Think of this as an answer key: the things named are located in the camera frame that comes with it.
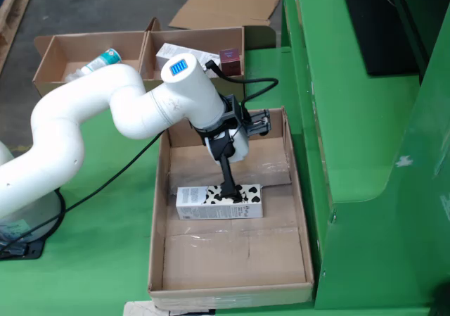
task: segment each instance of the concrete floor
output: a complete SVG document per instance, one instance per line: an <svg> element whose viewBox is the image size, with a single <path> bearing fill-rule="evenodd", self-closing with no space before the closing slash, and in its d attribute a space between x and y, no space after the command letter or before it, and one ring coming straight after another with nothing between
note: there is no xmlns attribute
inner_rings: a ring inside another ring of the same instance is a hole
<svg viewBox="0 0 450 316"><path fill-rule="evenodd" d="M186 0L30 0L0 75L0 141L20 155L32 145L30 115L39 100L32 78L39 35L143 30L156 16L164 30ZM281 3L271 17L281 33Z"/></svg>

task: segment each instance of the white box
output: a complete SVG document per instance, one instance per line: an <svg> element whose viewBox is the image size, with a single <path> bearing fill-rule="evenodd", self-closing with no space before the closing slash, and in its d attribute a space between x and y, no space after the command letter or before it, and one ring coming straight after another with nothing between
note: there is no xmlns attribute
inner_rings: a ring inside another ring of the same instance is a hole
<svg viewBox="0 0 450 316"><path fill-rule="evenodd" d="M220 186L179 187L176 211L180 220L253 219L262 217L261 186L243 184L241 203L220 198Z"/></svg>
<svg viewBox="0 0 450 316"><path fill-rule="evenodd" d="M205 67L205 64L210 60L213 60L217 66L220 65L220 56L218 54L194 50L194 49L190 49L187 47L178 46L178 45L174 45L174 44L164 43L161 46L161 49L156 54L156 66L159 69L159 71L161 71L164 64L170 58L172 58L180 53L193 54L197 58L197 60L199 61L200 65L203 68ZM206 75L209 78L217 77L217 75L214 72L212 72L211 70L208 70L206 72Z"/></svg>

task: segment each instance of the plastic bottle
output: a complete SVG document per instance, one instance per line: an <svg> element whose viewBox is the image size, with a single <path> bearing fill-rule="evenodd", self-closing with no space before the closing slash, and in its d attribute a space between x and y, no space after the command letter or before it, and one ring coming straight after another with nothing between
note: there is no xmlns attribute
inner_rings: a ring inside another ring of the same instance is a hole
<svg viewBox="0 0 450 316"><path fill-rule="evenodd" d="M89 64L86 64L82 68L78 68L75 72L67 75L65 77L65 82L71 82L75 79L83 77L84 75L88 75L99 68L120 62L122 62L122 59L120 58L118 52L114 49L108 49Z"/></svg>

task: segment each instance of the black monitor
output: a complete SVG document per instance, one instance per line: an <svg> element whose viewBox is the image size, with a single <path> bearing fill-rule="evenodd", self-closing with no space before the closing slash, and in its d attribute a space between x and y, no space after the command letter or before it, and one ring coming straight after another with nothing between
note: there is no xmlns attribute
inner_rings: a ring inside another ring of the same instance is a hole
<svg viewBox="0 0 450 316"><path fill-rule="evenodd" d="M421 75L425 74L450 0L393 0Z"/></svg>
<svg viewBox="0 0 450 316"><path fill-rule="evenodd" d="M346 0L369 75L425 74L450 0Z"/></svg>

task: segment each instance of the small red box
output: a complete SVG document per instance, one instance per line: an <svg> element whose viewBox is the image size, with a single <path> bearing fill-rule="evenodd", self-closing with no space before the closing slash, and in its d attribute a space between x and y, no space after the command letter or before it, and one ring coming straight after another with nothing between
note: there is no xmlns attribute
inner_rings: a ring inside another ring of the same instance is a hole
<svg viewBox="0 0 450 316"><path fill-rule="evenodd" d="M230 77L232 75L240 75L240 56L238 49L227 49L221 50L220 55L220 65L222 72Z"/></svg>

